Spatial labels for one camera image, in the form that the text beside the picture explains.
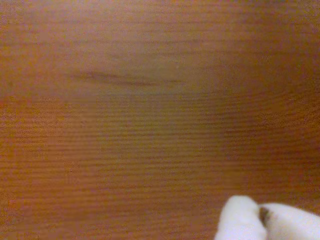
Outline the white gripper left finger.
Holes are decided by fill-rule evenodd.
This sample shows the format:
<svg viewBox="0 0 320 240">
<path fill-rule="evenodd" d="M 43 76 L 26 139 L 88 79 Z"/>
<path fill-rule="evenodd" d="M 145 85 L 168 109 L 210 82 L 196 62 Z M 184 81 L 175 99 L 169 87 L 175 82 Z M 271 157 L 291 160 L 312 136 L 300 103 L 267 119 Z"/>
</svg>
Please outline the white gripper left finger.
<svg viewBox="0 0 320 240">
<path fill-rule="evenodd" d="M 231 196 L 219 216 L 216 240 L 265 240 L 259 205 L 245 195 Z"/>
</svg>

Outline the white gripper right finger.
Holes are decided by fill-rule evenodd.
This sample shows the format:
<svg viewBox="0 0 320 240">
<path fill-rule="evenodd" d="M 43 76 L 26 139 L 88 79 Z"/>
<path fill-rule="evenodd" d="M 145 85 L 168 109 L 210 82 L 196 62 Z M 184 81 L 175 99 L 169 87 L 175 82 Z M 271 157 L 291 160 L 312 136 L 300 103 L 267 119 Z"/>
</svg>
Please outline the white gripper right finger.
<svg viewBox="0 0 320 240">
<path fill-rule="evenodd" d="M 260 205 L 259 217 L 268 240 L 318 240 L 320 216 L 280 203 Z"/>
</svg>

